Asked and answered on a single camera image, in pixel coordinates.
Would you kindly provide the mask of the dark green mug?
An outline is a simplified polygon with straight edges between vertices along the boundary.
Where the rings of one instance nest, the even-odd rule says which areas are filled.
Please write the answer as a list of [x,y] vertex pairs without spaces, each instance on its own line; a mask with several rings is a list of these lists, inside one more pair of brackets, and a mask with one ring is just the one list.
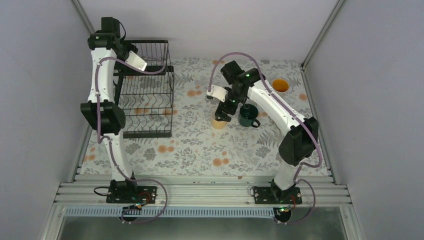
[[260,121],[257,119],[259,116],[258,108],[253,104],[243,104],[239,109],[238,123],[243,127],[259,128]]

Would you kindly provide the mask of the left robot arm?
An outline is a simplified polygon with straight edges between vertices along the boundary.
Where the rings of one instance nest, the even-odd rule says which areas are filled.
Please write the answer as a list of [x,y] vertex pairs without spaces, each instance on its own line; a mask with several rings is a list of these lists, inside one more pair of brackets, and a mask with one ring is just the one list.
[[125,113],[114,98],[113,74],[117,60],[125,62],[136,50],[125,44],[121,22],[113,17],[102,17],[101,29],[92,33],[88,47],[92,58],[92,80],[86,103],[80,111],[97,133],[97,142],[104,143],[112,167],[108,195],[131,203],[139,197],[134,172],[124,156],[122,131]]

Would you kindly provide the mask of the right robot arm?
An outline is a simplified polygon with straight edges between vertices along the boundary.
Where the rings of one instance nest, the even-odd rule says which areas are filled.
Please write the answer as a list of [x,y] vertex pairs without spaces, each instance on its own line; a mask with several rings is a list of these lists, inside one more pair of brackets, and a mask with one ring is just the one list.
[[225,64],[221,74],[228,87],[209,84],[206,97],[220,102],[215,117],[218,121],[230,122],[240,103],[249,99],[262,108],[284,135],[278,147],[282,159],[276,176],[271,181],[271,198],[284,203],[296,186],[296,178],[304,160],[318,150],[319,123],[314,117],[306,118],[273,90],[259,67],[245,71],[236,61]]

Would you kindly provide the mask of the floral white mug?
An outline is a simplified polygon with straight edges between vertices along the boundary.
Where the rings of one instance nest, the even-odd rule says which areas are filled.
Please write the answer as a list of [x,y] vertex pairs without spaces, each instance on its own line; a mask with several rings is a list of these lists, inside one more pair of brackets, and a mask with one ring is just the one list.
[[274,91],[280,95],[284,95],[289,92],[290,84],[288,81],[282,78],[275,79],[272,84]]

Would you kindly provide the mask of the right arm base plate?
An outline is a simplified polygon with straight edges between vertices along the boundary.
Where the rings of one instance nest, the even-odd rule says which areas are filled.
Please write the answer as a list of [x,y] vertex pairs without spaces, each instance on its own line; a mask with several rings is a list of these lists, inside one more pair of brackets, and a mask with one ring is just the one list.
[[296,184],[281,190],[272,180],[270,186],[252,186],[249,193],[257,205],[298,205],[302,204],[302,194]]

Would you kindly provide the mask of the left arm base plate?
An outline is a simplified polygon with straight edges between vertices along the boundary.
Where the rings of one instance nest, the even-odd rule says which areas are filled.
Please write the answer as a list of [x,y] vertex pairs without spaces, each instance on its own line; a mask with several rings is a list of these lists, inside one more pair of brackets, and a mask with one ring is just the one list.
[[106,202],[109,204],[134,204],[145,205],[154,204],[157,196],[156,186],[137,186],[110,188],[107,193]]

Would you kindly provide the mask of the yellow cup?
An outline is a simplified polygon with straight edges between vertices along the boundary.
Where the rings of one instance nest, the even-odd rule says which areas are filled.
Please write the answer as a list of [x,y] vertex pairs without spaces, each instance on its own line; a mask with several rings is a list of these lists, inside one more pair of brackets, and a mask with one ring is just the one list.
[[227,126],[228,122],[226,122],[226,121],[218,121],[216,119],[215,112],[212,111],[211,112],[211,117],[210,117],[210,124],[211,124],[211,127],[212,128],[214,128],[216,130],[222,130],[222,129],[224,129]]

